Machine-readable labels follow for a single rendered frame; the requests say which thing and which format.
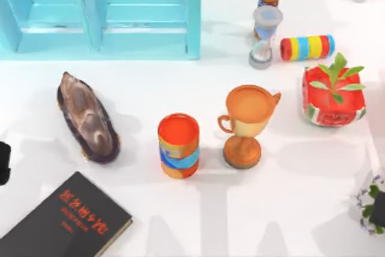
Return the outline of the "orange and blue can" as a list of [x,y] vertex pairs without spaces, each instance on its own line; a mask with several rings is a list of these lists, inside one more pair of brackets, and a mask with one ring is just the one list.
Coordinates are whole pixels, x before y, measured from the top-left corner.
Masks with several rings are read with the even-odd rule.
[[200,129],[196,119],[173,113],[158,125],[159,157],[163,172],[174,179],[192,176],[199,166]]

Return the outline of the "orange trophy cup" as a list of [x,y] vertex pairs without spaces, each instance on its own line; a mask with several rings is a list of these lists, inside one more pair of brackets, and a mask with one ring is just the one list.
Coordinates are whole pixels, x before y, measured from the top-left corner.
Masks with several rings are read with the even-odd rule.
[[232,136],[223,148],[225,161],[236,169],[258,164],[262,148],[256,137],[265,129],[282,94],[271,94],[257,85],[240,85],[226,98],[227,114],[217,119],[220,129]]

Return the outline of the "grey hourglass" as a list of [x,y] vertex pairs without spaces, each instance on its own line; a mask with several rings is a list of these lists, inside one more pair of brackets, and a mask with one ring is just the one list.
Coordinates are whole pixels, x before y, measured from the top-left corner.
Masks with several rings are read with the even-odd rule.
[[283,14],[277,7],[264,5],[255,9],[253,17],[256,41],[249,53],[248,61],[255,69],[266,69],[273,59],[271,39],[283,20]]

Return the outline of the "light blue rack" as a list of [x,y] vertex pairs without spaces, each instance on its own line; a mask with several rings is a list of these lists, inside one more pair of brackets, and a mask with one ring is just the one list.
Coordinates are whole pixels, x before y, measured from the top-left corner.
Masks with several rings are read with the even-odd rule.
[[189,60],[201,0],[0,0],[0,60]]

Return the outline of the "red watermelon plant pot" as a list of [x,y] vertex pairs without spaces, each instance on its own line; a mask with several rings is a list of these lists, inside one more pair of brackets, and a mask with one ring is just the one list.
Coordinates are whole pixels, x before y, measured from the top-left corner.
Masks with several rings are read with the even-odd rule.
[[307,119],[324,127],[340,127],[366,114],[359,72],[363,66],[348,67],[339,52],[330,66],[308,67],[302,80],[303,108]]

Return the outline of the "black book red lettering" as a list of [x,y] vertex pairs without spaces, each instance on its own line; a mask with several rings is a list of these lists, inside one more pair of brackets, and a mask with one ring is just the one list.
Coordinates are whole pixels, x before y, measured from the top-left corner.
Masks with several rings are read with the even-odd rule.
[[101,257],[132,216],[80,172],[0,239],[0,257]]

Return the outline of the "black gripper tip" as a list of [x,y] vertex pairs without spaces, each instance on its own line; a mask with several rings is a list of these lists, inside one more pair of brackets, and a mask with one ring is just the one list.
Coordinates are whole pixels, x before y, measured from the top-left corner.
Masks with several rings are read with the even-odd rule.
[[11,146],[0,141],[0,185],[5,185],[10,178]]

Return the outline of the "purple flower plant black pot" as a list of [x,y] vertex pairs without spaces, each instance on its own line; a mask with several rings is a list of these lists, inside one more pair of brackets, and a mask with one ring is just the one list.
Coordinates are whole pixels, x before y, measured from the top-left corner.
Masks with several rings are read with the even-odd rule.
[[385,178],[375,175],[355,198],[361,228],[369,235],[385,235]]

